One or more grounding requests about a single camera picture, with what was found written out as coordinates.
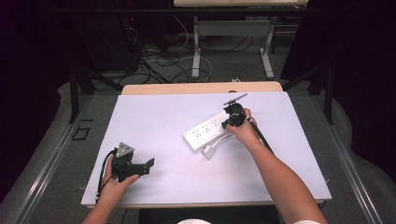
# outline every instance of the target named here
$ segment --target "desk leg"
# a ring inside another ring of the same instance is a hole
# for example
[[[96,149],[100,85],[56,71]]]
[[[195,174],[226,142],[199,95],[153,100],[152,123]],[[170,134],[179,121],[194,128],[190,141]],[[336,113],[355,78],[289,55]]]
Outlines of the desk leg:
[[[264,49],[260,49],[260,55],[262,56],[262,65],[264,66],[264,72],[268,79],[274,79],[274,73],[270,64],[270,60],[268,58],[268,52],[271,48],[272,38],[274,36],[275,31],[275,24],[276,24],[276,17],[271,18],[271,25],[268,28],[268,35],[265,39],[265,46]]]
[[[199,48],[198,18],[194,17],[194,58],[192,61],[191,77],[199,77],[199,65],[201,60],[201,49]]]

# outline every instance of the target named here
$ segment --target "power cord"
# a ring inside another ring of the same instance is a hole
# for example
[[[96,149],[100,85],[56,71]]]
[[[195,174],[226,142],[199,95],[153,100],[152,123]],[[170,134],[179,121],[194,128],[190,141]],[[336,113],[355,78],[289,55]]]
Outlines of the power cord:
[[[202,151],[202,153],[207,157],[208,159],[212,158],[213,155],[215,154],[215,146],[223,139],[226,139],[233,135],[232,133],[227,133],[226,135],[222,136],[221,138],[218,139],[218,141],[215,142],[212,146],[206,146],[205,149]]]

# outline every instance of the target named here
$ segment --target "skin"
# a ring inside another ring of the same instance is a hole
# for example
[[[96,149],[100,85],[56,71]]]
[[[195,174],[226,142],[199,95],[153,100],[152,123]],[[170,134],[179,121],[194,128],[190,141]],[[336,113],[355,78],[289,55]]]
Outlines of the skin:
[[[245,112],[251,117],[250,110],[245,109]],[[240,127],[228,125],[227,129],[250,152],[265,187],[286,223],[300,220],[327,223],[302,179],[265,147],[246,119]]]
[[[102,179],[102,186],[105,185],[105,187],[102,189],[101,197],[83,221],[84,224],[106,224],[111,212],[119,203],[125,190],[139,178],[139,175],[132,175],[122,182],[118,182],[116,176],[111,177],[111,162],[113,162],[113,155],[109,157],[106,165],[105,176]]]

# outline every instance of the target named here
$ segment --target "forearm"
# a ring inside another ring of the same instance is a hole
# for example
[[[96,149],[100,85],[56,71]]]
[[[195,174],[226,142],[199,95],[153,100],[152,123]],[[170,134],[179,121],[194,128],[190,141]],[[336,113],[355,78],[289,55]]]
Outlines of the forearm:
[[[105,203],[98,204],[91,210],[85,218],[83,224],[106,224],[113,208]]]
[[[244,144],[256,162],[276,207],[287,223],[303,219],[326,223],[305,183],[260,141]]]

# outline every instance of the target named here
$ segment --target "electrical outlet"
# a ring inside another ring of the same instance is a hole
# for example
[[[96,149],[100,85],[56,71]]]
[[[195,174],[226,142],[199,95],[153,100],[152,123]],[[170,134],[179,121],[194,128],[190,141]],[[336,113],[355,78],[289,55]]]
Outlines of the electrical outlet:
[[[183,133],[183,137],[190,144],[192,150],[203,150],[206,146],[214,144],[219,138],[228,133],[227,130],[221,127],[221,123],[228,118],[229,115],[223,111],[186,131]]]

